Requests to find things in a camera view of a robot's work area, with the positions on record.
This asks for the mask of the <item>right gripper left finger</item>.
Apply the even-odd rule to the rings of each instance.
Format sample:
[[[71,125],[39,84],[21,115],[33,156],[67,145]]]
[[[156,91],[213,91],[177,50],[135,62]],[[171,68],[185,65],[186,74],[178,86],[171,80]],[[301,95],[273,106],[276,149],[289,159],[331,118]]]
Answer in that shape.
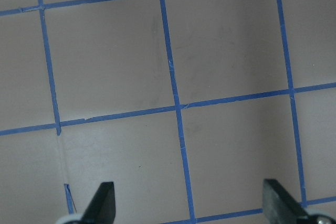
[[[79,223],[113,224],[116,216],[115,203],[114,183],[101,183]]]

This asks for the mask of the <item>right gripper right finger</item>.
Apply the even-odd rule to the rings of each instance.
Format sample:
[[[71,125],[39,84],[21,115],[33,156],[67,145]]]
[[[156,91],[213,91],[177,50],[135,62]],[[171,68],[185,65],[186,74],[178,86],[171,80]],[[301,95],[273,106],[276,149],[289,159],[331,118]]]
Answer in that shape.
[[[264,179],[263,213],[268,223],[311,223],[309,214],[276,179]]]

